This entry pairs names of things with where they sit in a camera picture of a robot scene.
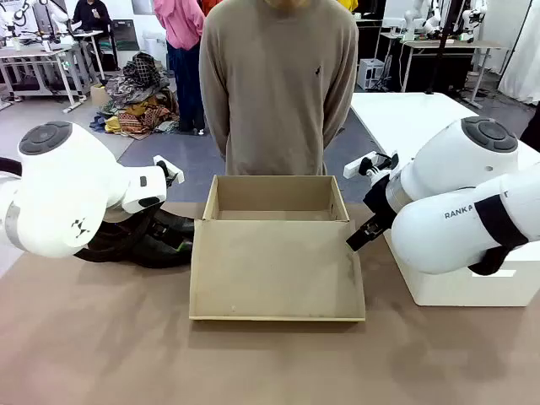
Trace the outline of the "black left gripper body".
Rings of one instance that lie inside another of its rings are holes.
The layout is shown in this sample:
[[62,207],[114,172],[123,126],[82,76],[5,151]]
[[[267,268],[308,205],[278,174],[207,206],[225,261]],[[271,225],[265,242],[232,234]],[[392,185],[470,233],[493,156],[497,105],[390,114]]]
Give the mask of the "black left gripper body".
[[169,225],[162,219],[161,206],[153,206],[142,211],[143,234],[152,237],[163,237]]

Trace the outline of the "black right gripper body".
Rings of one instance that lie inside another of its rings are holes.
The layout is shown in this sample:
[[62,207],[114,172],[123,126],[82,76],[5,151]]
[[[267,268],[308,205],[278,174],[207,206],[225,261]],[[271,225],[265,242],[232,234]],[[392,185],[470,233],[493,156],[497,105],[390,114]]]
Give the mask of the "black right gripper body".
[[373,213],[373,216],[363,225],[368,231],[386,231],[392,227],[397,211],[390,201],[396,184],[396,177],[384,175],[371,186],[365,195],[364,204]]

